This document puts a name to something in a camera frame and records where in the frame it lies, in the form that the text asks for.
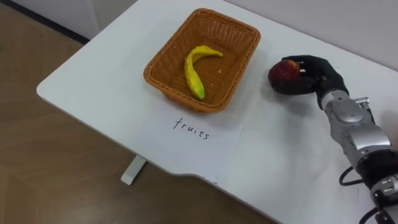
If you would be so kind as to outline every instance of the basket rim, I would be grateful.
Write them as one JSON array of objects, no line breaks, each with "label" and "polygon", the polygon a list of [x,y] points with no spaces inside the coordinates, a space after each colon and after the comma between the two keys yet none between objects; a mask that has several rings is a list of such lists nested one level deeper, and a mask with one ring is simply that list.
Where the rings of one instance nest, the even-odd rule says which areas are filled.
[{"label": "basket rim", "polygon": [[[250,43],[250,49],[249,52],[245,55],[245,59],[244,59],[244,63],[242,63],[237,72],[236,75],[234,76],[234,79],[230,85],[230,87],[228,88],[228,91],[226,92],[226,94],[224,95],[223,99],[217,103],[217,104],[209,104],[209,103],[205,103],[203,101],[200,101],[196,98],[194,98],[193,96],[188,96],[180,91],[176,91],[173,88],[168,87],[167,85],[164,85],[163,83],[161,83],[160,81],[156,80],[153,76],[152,76],[152,69],[153,69],[153,65],[154,62],[158,61],[159,58],[162,58],[164,56],[164,54],[168,51],[169,48],[171,48],[171,45],[176,41],[177,37],[185,30],[187,29],[187,24],[191,23],[191,21],[201,12],[205,12],[205,13],[209,13],[209,14],[213,14],[217,17],[222,17],[223,19],[227,19],[233,23],[239,24],[241,26],[244,26],[246,28],[248,28],[249,30],[251,30],[254,34],[253,37],[253,41]],[[217,108],[221,108],[224,106],[225,103],[227,103],[230,98],[232,97],[232,93],[234,91],[234,89],[236,88],[236,84],[240,81],[241,77],[243,76],[243,73],[246,66],[248,65],[248,61],[251,58],[251,56],[254,53],[255,48],[257,47],[259,41],[261,39],[261,33],[253,26],[250,26],[244,22],[241,22],[237,19],[234,19],[232,17],[226,16],[224,14],[221,14],[219,12],[216,12],[212,9],[207,9],[207,8],[198,8],[196,10],[194,10],[189,16],[188,18],[183,22],[182,25],[180,25],[180,27],[177,29],[177,31],[173,34],[173,36],[165,43],[165,45],[155,54],[154,58],[152,58],[152,60],[147,64],[147,66],[144,69],[144,79],[146,80],[147,83],[149,83],[150,85],[152,85],[153,87],[159,89],[160,91],[164,92],[167,91],[169,93],[172,93],[173,95],[177,95],[179,98],[184,98],[188,101],[191,101],[192,103],[196,104],[196,105],[200,105],[200,107],[205,107],[205,108],[213,108],[213,109],[217,109]]]}]

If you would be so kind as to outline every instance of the white table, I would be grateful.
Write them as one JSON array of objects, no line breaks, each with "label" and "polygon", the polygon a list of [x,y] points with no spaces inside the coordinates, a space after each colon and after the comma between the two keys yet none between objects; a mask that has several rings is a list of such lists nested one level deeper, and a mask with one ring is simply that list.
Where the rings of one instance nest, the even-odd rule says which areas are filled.
[{"label": "white table", "polygon": [[[201,167],[166,159],[161,150],[142,149],[131,140],[164,101],[145,83],[144,67],[199,7],[235,17],[262,34],[230,105],[217,115],[244,131],[211,178],[201,175]],[[327,58],[352,97],[371,99],[376,121],[397,143],[397,72],[220,0],[138,1],[46,78],[37,93],[139,155],[127,170],[130,180],[148,160],[171,174],[199,176],[278,222],[356,223],[372,207],[368,190],[339,186],[349,163],[331,139],[315,95],[278,96],[264,78],[283,56],[296,54]]]}]

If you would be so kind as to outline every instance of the table leg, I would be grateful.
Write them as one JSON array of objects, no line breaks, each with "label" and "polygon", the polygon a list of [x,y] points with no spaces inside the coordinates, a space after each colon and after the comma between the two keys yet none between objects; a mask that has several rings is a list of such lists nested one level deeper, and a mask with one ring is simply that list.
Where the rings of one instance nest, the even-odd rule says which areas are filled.
[{"label": "table leg", "polygon": [[138,172],[141,170],[145,162],[146,160],[144,158],[136,155],[120,179],[125,184],[131,185],[132,181],[136,178]]}]

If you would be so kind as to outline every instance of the black robotic glove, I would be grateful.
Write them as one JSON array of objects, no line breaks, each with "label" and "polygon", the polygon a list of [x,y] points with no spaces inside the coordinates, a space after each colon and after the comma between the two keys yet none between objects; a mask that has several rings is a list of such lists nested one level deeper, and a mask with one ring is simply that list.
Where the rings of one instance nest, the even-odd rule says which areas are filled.
[{"label": "black robotic glove", "polygon": [[302,95],[315,92],[321,110],[322,97],[328,92],[341,90],[349,94],[343,77],[335,71],[326,59],[311,55],[296,55],[284,57],[282,60],[292,60],[299,64],[300,69],[304,71],[300,72],[298,78],[271,83],[276,92],[285,95]]}]

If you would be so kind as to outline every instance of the silver metal arm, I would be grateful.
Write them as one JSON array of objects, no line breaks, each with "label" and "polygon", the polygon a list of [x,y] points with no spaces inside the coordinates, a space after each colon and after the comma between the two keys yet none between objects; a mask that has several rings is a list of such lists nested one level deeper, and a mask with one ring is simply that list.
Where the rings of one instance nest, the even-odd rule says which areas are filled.
[{"label": "silver metal arm", "polygon": [[324,95],[321,106],[330,122],[331,137],[371,190],[372,200],[380,211],[376,220],[398,224],[398,172],[380,159],[397,151],[375,125],[369,99],[353,100],[345,91],[333,90]]}]

